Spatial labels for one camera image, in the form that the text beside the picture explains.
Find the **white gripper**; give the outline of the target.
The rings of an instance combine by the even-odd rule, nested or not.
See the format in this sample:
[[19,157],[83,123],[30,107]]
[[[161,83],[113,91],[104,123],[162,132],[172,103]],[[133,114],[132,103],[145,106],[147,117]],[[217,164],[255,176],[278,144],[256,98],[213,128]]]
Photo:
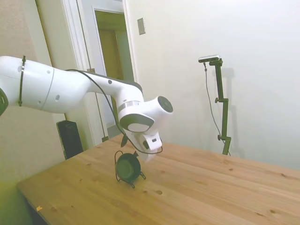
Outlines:
[[136,150],[142,153],[142,161],[149,162],[156,154],[163,151],[162,141],[159,133],[154,135],[146,135],[144,133],[131,133],[130,141]]

